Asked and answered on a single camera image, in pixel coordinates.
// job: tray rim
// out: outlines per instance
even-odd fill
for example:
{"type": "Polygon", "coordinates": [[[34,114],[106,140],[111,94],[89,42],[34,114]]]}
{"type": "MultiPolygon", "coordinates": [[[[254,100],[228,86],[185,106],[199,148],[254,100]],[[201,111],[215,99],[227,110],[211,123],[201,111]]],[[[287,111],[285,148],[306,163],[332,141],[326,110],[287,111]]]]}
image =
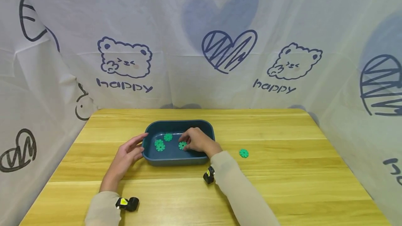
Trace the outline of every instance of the tray rim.
{"type": "MultiPolygon", "coordinates": [[[[201,119],[196,119],[196,120],[157,120],[157,121],[154,121],[154,122],[152,122],[151,124],[149,124],[149,125],[147,126],[147,128],[145,129],[145,133],[147,133],[148,129],[149,129],[153,124],[155,124],[155,123],[159,123],[159,122],[183,122],[183,121],[202,121],[202,122],[207,123],[207,124],[211,127],[211,129],[212,129],[212,137],[213,137],[212,139],[215,140],[214,127],[213,127],[213,126],[211,125],[211,123],[209,123],[208,121],[206,121],[206,120],[201,120],[201,119]]],[[[151,161],[151,162],[156,162],[156,161],[177,161],[177,160],[203,160],[203,159],[207,159],[207,158],[208,158],[208,156],[205,155],[205,156],[203,156],[203,157],[153,159],[153,158],[147,157],[147,156],[144,154],[144,152],[142,152],[142,156],[143,156],[146,160],[151,161]]]]}

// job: person's left hand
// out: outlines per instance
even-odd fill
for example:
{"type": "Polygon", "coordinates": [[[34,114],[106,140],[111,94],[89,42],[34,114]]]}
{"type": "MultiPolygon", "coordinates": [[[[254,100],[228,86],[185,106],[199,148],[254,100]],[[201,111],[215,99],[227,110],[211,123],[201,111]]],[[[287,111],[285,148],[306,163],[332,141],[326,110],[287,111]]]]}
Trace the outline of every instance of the person's left hand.
{"type": "Polygon", "coordinates": [[[129,141],[124,143],[117,150],[116,156],[114,157],[112,163],[100,185],[100,192],[103,191],[113,191],[117,192],[117,186],[119,181],[124,177],[128,168],[135,163],[137,160],[142,158],[142,152],[144,148],[142,145],[138,145],[142,142],[148,133],[140,134],[136,137],[131,138],[129,141]]]}

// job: wooden table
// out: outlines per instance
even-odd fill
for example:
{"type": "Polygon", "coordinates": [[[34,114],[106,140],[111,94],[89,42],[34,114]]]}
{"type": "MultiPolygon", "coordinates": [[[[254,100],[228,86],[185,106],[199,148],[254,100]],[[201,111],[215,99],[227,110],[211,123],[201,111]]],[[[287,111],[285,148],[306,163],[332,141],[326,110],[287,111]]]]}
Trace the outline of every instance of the wooden table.
{"type": "MultiPolygon", "coordinates": [[[[21,225],[84,225],[119,145],[157,120],[203,119],[282,225],[389,225],[312,118],[283,110],[114,110],[94,113],[21,225]],[[241,158],[239,150],[249,151],[241,158]]],[[[152,167],[142,159],[121,182],[140,199],[120,225],[237,225],[224,195],[202,178],[209,165],[152,167]]]]}

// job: hand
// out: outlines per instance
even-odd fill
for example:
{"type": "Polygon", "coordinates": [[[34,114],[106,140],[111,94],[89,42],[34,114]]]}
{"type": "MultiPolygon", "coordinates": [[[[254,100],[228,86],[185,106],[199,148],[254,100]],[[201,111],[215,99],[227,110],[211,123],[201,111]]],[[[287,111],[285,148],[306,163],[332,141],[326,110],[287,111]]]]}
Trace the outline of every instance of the hand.
{"type": "Polygon", "coordinates": [[[142,144],[138,145],[138,143],[142,142],[142,139],[144,139],[147,135],[148,133],[140,134],[131,138],[129,141],[119,147],[116,156],[103,177],[103,181],[99,189],[100,192],[117,192],[119,181],[124,177],[128,168],[137,160],[142,158],[144,148],[142,147],[142,144]]]}
{"type": "Polygon", "coordinates": [[[183,150],[187,151],[189,149],[198,152],[205,152],[209,158],[222,152],[222,148],[219,143],[213,141],[199,128],[190,128],[185,131],[178,141],[187,142],[187,146],[183,150]]]}

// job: green gear-shaped piece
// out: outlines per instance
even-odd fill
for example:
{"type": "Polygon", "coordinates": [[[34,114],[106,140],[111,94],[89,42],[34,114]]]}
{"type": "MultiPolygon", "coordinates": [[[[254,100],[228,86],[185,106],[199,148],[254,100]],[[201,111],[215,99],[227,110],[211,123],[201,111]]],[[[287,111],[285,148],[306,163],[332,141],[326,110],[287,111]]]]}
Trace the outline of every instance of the green gear-shaped piece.
{"type": "Polygon", "coordinates": [[[163,137],[163,139],[165,141],[171,141],[173,139],[173,135],[172,134],[165,134],[165,136],[163,137]]]}
{"type": "Polygon", "coordinates": [[[158,145],[156,145],[156,151],[158,151],[158,152],[162,152],[163,150],[165,150],[165,144],[158,144],[158,145]]]}
{"type": "Polygon", "coordinates": [[[163,144],[163,141],[162,141],[162,140],[156,140],[156,141],[154,142],[154,145],[155,145],[155,146],[158,146],[159,144],[163,144]]]}
{"type": "Polygon", "coordinates": [[[245,149],[241,149],[239,152],[240,156],[243,158],[247,158],[248,157],[248,151],[245,149]]]}
{"type": "Polygon", "coordinates": [[[187,142],[179,142],[179,143],[178,143],[178,148],[179,148],[180,150],[183,150],[185,146],[187,146],[187,142]]]}

